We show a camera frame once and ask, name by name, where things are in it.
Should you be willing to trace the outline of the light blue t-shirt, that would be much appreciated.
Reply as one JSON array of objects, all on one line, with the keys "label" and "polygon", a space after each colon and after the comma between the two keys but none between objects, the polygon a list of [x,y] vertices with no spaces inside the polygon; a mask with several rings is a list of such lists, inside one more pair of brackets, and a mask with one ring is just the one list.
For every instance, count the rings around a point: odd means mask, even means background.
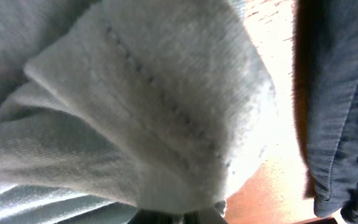
[{"label": "light blue t-shirt", "polygon": [[276,115],[244,9],[0,1],[0,223],[127,223],[238,191]]}]

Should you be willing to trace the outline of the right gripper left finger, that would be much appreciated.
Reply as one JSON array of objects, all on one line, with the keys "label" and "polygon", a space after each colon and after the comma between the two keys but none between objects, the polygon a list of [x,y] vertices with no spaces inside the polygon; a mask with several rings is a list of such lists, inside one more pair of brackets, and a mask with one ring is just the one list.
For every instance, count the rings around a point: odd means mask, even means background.
[{"label": "right gripper left finger", "polygon": [[127,224],[184,224],[183,215],[140,210]]}]

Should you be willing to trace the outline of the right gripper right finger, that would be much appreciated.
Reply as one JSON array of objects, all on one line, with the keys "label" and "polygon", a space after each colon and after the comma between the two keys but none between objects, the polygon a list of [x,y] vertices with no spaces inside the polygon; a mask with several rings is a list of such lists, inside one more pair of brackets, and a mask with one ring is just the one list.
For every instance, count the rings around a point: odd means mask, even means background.
[{"label": "right gripper right finger", "polygon": [[184,224],[228,224],[218,210],[207,208],[184,215]]}]

